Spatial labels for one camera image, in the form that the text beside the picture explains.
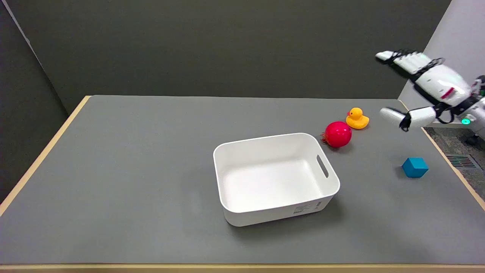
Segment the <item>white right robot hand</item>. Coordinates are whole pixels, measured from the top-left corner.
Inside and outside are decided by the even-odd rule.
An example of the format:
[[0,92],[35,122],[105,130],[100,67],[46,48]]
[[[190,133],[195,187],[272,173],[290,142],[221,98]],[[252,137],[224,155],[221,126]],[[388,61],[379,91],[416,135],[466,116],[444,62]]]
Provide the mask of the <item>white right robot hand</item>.
[[381,116],[398,124],[402,131],[427,127],[436,120],[445,124],[440,118],[445,111],[450,111],[450,121],[453,122],[456,116],[479,101],[463,77],[444,65],[444,58],[430,59],[423,52],[408,49],[378,52],[375,58],[409,80],[414,90],[431,104],[430,107],[416,108],[406,113],[395,108],[382,108]]

